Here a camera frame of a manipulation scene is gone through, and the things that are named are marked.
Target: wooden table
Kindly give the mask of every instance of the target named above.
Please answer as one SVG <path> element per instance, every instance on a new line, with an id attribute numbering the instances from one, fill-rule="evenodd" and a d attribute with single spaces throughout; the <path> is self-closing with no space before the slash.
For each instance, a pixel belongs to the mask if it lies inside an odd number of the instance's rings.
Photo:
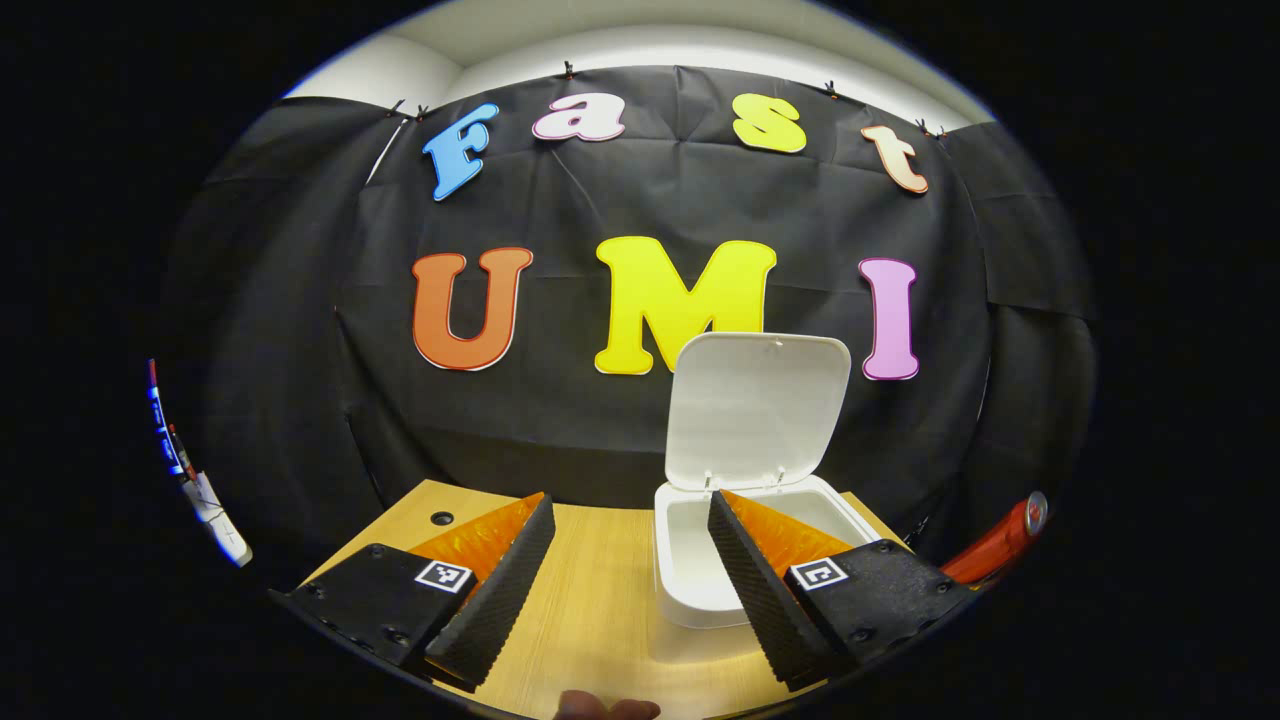
<path id="1" fill-rule="evenodd" d="M 842 497 L 882 537 L 893 534 L 851 493 Z M 369 543 L 408 550 L 513 498 L 424 480 L 307 578 Z M 452 525 L 430 521 L 453 514 Z M 581 689 L 605 705 L 623 697 L 662 706 L 662 720 L 700 720 L 771 705 L 797 693 L 773 678 L 764 652 L 695 664 L 653 660 L 655 633 L 696 634 L 667 623 L 654 591 L 653 510 L 554 505 L 556 539 L 511 637 L 475 693 L 438 685 L 499 710 L 538 719 L 556 714 L 559 693 Z"/>

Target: red handle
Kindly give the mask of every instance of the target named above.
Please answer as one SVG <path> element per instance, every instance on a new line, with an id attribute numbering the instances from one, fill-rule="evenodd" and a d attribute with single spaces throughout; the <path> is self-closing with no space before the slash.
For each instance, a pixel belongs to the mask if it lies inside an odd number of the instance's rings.
<path id="1" fill-rule="evenodd" d="M 942 571 L 957 583 L 973 583 L 995 573 L 1030 546 L 1044 527 L 1048 502 L 1039 492 L 1009 511 L 982 539 L 947 562 Z"/>

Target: black fabric curtain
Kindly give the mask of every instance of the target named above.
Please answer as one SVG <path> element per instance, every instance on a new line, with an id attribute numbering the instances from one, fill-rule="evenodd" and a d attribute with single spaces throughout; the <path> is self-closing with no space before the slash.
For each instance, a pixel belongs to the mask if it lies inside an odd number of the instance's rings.
<path id="1" fill-rule="evenodd" d="M 582 92 L 626 101 L 620 137 L 532 136 L 553 100 Z M 744 92 L 791 102 L 805 147 L 744 146 L 731 108 Z M 424 145 L 485 102 L 500 111 L 472 154 L 484 169 L 434 201 Z M 860 135 L 877 124 L 914 147 L 927 193 L 888 178 Z M 648 331 L 648 374 L 593 363 L 611 302 L 595 249 L 620 236 L 659 240 L 686 287 L 723 242 L 776 251 L 764 329 L 835 337 L 854 356 L 817 474 L 900 534 L 929 518 L 931 560 L 1030 489 L 1052 501 L 1070 474 L 1093 392 L 1093 301 L 1065 211 L 1007 133 L 987 123 L 934 138 L 818 88 L 698 68 L 543 78 L 421 122 L 280 101 L 210 176 L 178 238 L 156 352 L 166 411 L 246 538 L 300 557 L 337 548 L 422 478 L 652 507 L 672 375 Z M 411 266 L 466 258 L 451 315 L 466 338 L 484 323 L 476 263 L 497 247 L 534 254 L 508 352 L 474 373 L 429 364 Z M 873 340 L 867 258 L 916 270 L 910 380 L 859 370 Z"/>

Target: container lid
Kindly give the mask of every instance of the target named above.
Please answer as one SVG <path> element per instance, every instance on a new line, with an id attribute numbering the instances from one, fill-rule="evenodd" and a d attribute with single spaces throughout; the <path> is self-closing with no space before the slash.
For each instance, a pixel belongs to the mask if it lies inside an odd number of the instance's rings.
<path id="1" fill-rule="evenodd" d="M 703 333 L 676 359 L 667 479 L 685 491 L 801 480 L 836 429 L 849 384 L 838 340 Z"/>

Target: white ceiling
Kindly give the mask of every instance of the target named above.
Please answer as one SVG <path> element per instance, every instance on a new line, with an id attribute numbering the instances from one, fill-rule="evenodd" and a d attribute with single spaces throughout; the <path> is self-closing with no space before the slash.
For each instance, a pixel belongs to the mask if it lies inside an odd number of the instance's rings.
<path id="1" fill-rule="evenodd" d="M 992 119 L 977 99 L 938 70 L 846 15 L 808 0 L 453 0 L 387 32 L 467 68 L 566 35 L 639 24 L 716 26 L 773 35 L 888 73 L 972 122 Z"/>

